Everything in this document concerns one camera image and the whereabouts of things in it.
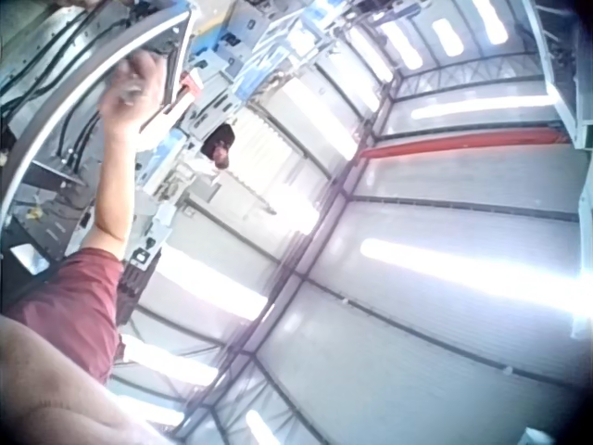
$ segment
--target dark hair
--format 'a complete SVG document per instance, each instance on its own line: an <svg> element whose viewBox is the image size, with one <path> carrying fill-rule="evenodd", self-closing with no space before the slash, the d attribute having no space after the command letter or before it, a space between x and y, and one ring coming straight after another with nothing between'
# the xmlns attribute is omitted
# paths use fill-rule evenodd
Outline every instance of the dark hair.
<svg viewBox="0 0 593 445"><path fill-rule="evenodd" d="M216 145L223 143L226 147L226 151L228 152L231 149L231 146L234 144L234 139L235 136L233 127L228 123L224 123L214 130L210 136L208 136L206 141L204 141L204 145L200 151L210 160L214 160L214 150L216 150Z"/></svg>

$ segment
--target person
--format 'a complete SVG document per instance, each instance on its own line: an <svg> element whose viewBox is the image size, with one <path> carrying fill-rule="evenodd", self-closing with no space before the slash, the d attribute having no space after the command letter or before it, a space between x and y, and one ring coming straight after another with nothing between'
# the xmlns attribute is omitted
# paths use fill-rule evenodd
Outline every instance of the person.
<svg viewBox="0 0 593 445"><path fill-rule="evenodd" d="M208 136L196 156L183 163L197 175L209 178L211 184L216 184L221 172L231 165L229 151L234 141L233 127L224 123Z"/></svg>
<svg viewBox="0 0 593 445"><path fill-rule="evenodd" d="M233 127L228 123L220 125L204 141L200 153L214 162L214 166L222 171L229 168L229 151L234 144Z"/></svg>
<svg viewBox="0 0 593 445"><path fill-rule="evenodd" d="M138 77L143 93L123 103L125 85ZM102 386L119 345L116 295L133 220L135 151L165 78L164 59L145 51L118 65L99 105L105 152L94 226L80 251L0 319L0 422L20 443L168 443Z"/></svg>

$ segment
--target red shirt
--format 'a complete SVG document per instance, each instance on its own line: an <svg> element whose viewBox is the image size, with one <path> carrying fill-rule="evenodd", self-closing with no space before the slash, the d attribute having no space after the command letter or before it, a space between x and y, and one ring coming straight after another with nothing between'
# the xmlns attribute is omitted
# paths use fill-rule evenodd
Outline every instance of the red shirt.
<svg viewBox="0 0 593 445"><path fill-rule="evenodd" d="M101 383L120 343L115 325L123 264L112 254L84 248L68 257L43 286L11 308L25 324Z"/></svg>

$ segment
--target red beam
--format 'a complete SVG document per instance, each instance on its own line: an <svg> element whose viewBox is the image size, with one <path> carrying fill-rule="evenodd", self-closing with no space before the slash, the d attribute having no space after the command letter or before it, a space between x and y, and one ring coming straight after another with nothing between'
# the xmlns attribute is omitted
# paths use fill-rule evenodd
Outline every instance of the red beam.
<svg viewBox="0 0 593 445"><path fill-rule="evenodd" d="M546 146L566 144L568 137L551 128L523 128L507 132L472 133L460 136L428 139L396 146L370 148L362 152L366 159L391 158L394 156L417 155L437 151L464 148L486 148L491 146Z"/></svg>

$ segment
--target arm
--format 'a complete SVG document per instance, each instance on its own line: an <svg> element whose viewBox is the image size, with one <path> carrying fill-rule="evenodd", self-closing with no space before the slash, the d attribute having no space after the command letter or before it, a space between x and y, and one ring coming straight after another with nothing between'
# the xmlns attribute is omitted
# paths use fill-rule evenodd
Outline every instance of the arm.
<svg viewBox="0 0 593 445"><path fill-rule="evenodd" d="M0 375L0 422L19 443L168 443L31 329L2 316Z"/></svg>
<svg viewBox="0 0 593 445"><path fill-rule="evenodd" d="M142 95L126 105L120 94L142 79ZM141 51L118 66L99 109L105 128L105 154L95 207L95 224L83 248L100 248L121 260L133 222L134 166L142 126L158 111L165 82L165 62Z"/></svg>

